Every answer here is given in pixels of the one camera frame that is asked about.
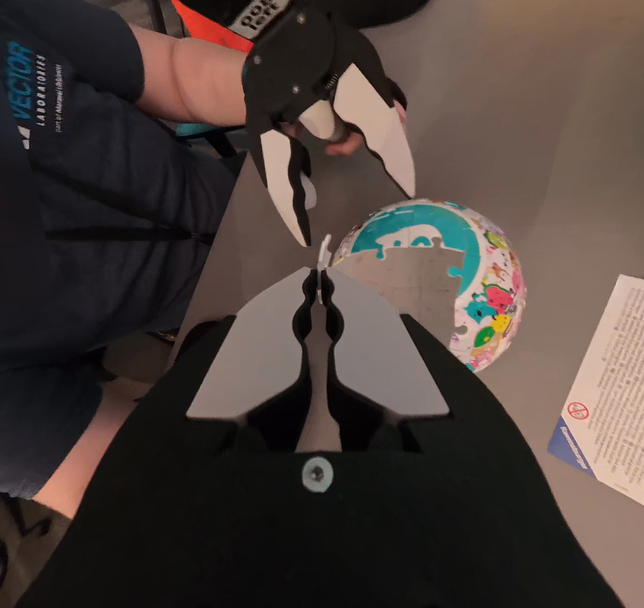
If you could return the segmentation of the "person's left hand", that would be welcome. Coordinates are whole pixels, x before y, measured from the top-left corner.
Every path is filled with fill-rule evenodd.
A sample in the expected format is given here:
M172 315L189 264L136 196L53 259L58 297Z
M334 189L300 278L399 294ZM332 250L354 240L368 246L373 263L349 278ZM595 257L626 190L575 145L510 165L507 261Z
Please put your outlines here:
M292 137L300 137L304 132L304 126L301 122L283 123L282 131ZM358 132L349 132L346 138L339 143L327 143L325 153L327 156L351 156L365 142L364 138Z

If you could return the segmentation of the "person in dark shirt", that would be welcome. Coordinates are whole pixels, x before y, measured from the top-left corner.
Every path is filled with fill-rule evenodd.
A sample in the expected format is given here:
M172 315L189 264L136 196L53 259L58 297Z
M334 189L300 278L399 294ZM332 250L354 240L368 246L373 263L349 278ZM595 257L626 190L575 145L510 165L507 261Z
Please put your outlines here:
M137 106L128 24L82 0L1 0L1 492L31 499L94 418L90 353L178 328L234 164Z

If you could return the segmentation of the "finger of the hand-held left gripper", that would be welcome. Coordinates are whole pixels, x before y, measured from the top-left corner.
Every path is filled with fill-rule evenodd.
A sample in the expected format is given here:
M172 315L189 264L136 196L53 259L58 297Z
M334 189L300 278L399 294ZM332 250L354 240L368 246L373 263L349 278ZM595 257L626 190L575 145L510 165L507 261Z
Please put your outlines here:
M416 194L415 164L405 126L392 99L386 99L357 64L351 63L335 86L333 109L359 131L370 153L381 161L403 194Z
M278 130L261 135L265 185L289 232L303 247L311 245L309 211L317 203L310 179L310 156L294 137Z

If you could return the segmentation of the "person's left forearm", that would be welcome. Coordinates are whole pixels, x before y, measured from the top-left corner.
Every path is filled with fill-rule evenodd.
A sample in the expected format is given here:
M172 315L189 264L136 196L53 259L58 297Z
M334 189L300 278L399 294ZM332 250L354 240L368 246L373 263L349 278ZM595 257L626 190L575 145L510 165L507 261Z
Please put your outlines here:
M177 123L246 124L242 71L247 54L199 39L177 39L129 25L139 46L143 112Z

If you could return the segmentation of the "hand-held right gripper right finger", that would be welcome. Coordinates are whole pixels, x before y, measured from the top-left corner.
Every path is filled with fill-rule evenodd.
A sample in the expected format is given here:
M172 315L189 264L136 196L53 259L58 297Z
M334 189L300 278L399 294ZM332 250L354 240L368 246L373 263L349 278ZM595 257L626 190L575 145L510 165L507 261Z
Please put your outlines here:
M328 408L338 425L447 417L449 407L397 309L335 267L321 270L321 288L332 339Z

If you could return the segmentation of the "printed instruction leaflet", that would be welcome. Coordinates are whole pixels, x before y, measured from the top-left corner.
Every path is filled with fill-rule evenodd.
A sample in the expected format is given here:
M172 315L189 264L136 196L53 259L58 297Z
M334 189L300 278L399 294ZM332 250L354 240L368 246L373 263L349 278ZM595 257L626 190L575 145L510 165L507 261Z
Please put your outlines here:
M643 279L618 277L547 451L643 505Z

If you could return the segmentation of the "person's right forearm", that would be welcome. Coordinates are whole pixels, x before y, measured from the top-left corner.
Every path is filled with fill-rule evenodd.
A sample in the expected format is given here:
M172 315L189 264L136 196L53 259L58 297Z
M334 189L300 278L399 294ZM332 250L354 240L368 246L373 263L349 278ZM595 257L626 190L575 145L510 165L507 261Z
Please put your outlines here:
M109 445L136 407L124 396L104 393L90 424L33 501L73 519Z

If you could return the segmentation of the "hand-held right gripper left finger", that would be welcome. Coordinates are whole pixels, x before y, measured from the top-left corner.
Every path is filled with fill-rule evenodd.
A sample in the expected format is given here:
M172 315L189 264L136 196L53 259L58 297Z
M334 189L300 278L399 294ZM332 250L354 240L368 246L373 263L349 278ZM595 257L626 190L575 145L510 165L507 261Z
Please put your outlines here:
M302 371L296 313L307 303L302 267L246 303L235 316L187 410L188 419L237 421L294 385Z

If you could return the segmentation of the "colourful puzzle ball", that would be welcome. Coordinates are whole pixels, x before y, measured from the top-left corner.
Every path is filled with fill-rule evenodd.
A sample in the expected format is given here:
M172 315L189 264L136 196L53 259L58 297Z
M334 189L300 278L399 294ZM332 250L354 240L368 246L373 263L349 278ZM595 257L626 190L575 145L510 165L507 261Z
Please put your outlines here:
M434 334L471 372L510 347L527 304L519 258L489 219L415 199L370 214L330 262Z

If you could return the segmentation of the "white curved puzzle piece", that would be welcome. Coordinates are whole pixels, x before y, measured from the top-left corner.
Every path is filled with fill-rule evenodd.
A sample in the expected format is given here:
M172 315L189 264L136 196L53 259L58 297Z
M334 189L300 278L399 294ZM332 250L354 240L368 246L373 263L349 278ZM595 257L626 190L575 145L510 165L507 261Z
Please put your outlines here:
M317 261L317 268L316 268L316 271L317 271L317 289L316 290L317 290L318 302L320 304L323 304L323 277L330 265L330 261L332 258L332 253L329 250L331 239L332 239L332 235L326 234L326 236L321 242L321 245L319 247L319 252L318 252L318 261Z

